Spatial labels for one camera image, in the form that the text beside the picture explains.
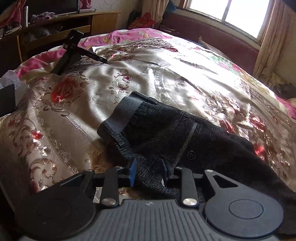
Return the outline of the black tripod stand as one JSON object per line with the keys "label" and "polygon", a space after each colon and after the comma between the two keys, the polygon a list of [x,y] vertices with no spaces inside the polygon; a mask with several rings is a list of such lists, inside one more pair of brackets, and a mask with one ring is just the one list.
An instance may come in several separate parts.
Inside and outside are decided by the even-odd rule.
{"label": "black tripod stand", "polygon": [[107,60],[103,57],[98,56],[94,52],[83,49],[78,46],[84,33],[78,30],[71,30],[66,40],[64,41],[63,48],[66,52],[57,62],[51,74],[61,75],[66,69],[82,59],[82,56],[87,56],[95,61],[106,64]]}

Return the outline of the red cloth bag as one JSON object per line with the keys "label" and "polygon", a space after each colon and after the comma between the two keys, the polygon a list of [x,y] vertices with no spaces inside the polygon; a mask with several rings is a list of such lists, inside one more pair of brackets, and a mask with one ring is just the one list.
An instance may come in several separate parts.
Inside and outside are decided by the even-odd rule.
{"label": "red cloth bag", "polygon": [[150,28],[155,23],[150,13],[145,13],[142,17],[136,18],[129,26],[128,30],[139,28]]}

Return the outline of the wooden desk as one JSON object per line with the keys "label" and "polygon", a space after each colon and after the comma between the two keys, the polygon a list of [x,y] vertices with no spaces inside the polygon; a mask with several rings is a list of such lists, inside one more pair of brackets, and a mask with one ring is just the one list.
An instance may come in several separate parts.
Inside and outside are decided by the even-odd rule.
{"label": "wooden desk", "polygon": [[58,16],[4,36],[1,38],[1,75],[16,69],[35,54],[62,45],[71,30],[83,32],[84,37],[114,31],[118,14],[98,12]]}

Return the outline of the dark grey plaid pants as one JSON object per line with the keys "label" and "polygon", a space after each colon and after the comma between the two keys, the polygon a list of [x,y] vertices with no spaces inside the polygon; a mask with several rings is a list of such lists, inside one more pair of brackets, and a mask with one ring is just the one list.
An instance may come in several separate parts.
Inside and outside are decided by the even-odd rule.
{"label": "dark grey plaid pants", "polygon": [[135,188],[144,195],[178,197],[178,189],[162,185],[165,161],[198,174],[211,169],[277,200],[284,210],[280,234],[295,235],[295,193],[247,139],[136,91],[119,102],[97,132],[115,165],[136,159]]}

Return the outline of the metal thermos bottle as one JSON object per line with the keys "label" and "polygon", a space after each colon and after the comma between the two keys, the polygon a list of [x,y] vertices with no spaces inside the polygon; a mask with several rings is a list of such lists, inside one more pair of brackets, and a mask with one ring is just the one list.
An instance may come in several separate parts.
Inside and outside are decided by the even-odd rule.
{"label": "metal thermos bottle", "polygon": [[29,7],[28,6],[23,7],[21,25],[23,28],[26,28],[29,25]]}

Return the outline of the dark clothes pile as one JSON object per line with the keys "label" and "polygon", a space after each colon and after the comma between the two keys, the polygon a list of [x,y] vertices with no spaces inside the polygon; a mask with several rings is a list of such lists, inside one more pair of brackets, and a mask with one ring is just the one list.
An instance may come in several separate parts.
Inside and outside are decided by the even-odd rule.
{"label": "dark clothes pile", "polygon": [[282,99],[296,98],[296,87],[291,83],[276,85],[273,92]]}

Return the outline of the beige curtain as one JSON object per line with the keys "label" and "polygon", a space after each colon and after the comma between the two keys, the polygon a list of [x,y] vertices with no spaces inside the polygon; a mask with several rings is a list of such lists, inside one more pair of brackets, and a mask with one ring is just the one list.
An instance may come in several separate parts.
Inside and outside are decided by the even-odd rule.
{"label": "beige curtain", "polygon": [[275,1],[262,45],[254,66],[253,76],[262,83],[272,80],[275,66],[283,51],[293,10],[284,1]]}

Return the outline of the window with bright light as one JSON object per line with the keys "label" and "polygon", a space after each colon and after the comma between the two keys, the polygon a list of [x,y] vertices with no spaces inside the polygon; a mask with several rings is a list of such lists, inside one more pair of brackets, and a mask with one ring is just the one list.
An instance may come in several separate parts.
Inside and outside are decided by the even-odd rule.
{"label": "window with bright light", "polygon": [[261,42],[270,18],[273,1],[192,0],[184,8],[218,20],[251,39]]}

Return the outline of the floral satin bedspread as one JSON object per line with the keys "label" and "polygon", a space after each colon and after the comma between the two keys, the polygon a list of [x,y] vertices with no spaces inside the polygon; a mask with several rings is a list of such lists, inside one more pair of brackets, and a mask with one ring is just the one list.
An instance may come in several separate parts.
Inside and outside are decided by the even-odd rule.
{"label": "floral satin bedspread", "polygon": [[295,189],[295,100],[284,101],[226,58],[153,29],[119,30],[79,44],[88,57],[51,73],[55,47],[9,71],[1,83],[21,89],[15,112],[1,118],[1,187],[21,199],[84,169],[107,164],[97,127],[138,91],[248,139],[260,158]]}

